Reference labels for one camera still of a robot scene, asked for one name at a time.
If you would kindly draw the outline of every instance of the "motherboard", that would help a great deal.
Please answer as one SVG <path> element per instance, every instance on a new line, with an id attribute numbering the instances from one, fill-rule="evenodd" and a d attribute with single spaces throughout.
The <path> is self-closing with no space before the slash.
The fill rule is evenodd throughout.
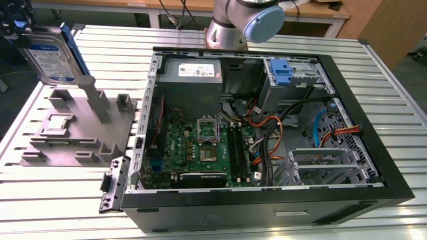
<path id="1" fill-rule="evenodd" d="M 163 159 L 149 159 L 152 189 L 256 185 L 245 151 L 253 141 L 253 129 L 207 122 L 167 126 Z"/>

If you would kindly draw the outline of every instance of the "power supply label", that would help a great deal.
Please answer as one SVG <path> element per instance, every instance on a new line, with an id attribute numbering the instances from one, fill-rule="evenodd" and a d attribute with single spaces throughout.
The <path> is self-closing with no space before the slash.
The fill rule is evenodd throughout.
<path id="1" fill-rule="evenodd" d="M 56 46 L 31 45 L 28 51 L 44 74 L 55 81 L 71 82 L 75 76 Z"/>
<path id="2" fill-rule="evenodd" d="M 179 77 L 215 77 L 213 64 L 181 63 Z"/>

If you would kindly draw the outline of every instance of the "blue drive bay latch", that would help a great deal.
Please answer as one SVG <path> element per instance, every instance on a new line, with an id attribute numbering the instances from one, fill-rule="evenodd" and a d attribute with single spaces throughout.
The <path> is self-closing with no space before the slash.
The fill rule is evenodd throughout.
<path id="1" fill-rule="evenodd" d="M 273 75 L 273 82 L 279 86 L 285 86 L 292 80 L 292 67 L 284 59 L 269 60 L 271 73 Z"/>

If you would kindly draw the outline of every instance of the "green motherboard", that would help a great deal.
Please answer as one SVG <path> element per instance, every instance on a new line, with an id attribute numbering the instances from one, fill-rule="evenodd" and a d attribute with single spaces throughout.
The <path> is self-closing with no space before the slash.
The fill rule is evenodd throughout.
<path id="1" fill-rule="evenodd" d="M 153 188 L 168 188 L 171 175 L 176 173 L 223 173 L 227 174 L 225 187 L 252 187 L 256 183 L 252 177 L 232 178 L 232 165 L 229 159 L 228 128 L 219 126 L 200 125 L 197 130 L 196 123 L 169 124 L 165 134 L 165 153 L 163 159 L 152 159 L 152 182 Z M 241 132 L 241 142 L 247 142 L 253 137 L 253 130 L 248 126 L 239 127 Z M 217 142 L 205 144 L 197 142 L 197 131 L 200 136 L 215 134 Z M 249 159 L 244 151 L 244 166 L 251 176 Z"/>

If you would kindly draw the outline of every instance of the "metal workbench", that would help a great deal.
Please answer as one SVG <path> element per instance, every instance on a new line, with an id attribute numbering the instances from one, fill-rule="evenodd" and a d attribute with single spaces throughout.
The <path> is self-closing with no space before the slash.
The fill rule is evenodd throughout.
<path id="1" fill-rule="evenodd" d="M 128 93 L 132 98 L 143 97 L 153 46 L 204 47 L 204 34 L 193 30 L 87 25 L 73 33 L 96 87 L 107 96 Z M 0 143 L 0 239 L 427 238 L 427 117 L 371 47 L 356 40 L 276 36 L 265 43 L 249 43 L 249 50 L 334 57 L 416 198 L 342 225 L 144 234 L 124 213 L 99 214 L 107 168 L 19 165 L 51 107 L 47 98 L 53 87 L 39 83 Z M 84 95 L 73 86 L 60 87 L 73 96 Z M 136 123 L 132 128 L 129 146 Z"/>

